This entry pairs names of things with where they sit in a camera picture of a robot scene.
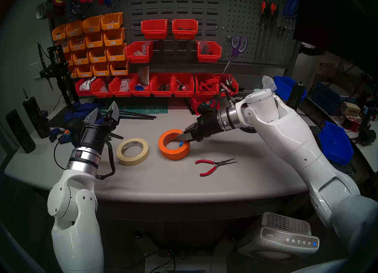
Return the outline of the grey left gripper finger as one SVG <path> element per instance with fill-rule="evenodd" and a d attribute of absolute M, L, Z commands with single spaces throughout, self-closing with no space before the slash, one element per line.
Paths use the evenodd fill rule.
<path fill-rule="evenodd" d="M 120 120 L 119 108 L 118 108 L 118 105 L 115 101 L 113 101 L 112 104 L 110 105 L 108 112 L 107 112 L 107 116 L 109 117 L 109 119 L 112 119 L 113 121 L 119 121 Z"/>
<path fill-rule="evenodd" d="M 95 108 L 85 119 L 84 124 L 93 125 L 97 120 L 98 108 Z"/>

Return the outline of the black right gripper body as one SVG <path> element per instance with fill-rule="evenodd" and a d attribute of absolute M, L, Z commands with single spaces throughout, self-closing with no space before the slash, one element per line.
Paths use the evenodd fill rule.
<path fill-rule="evenodd" d="M 218 113 L 202 114 L 197 118 L 191 128 L 191 141 L 200 142 L 206 137 L 221 133 L 221 125 L 218 121 Z"/>

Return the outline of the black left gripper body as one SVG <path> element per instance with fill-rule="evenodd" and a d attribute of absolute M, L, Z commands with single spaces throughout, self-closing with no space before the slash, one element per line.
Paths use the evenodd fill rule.
<path fill-rule="evenodd" d="M 98 116 L 93 124 L 81 123 L 74 131 L 74 148 L 86 147 L 102 152 L 109 133 L 114 131 L 120 122 L 111 117 Z"/>

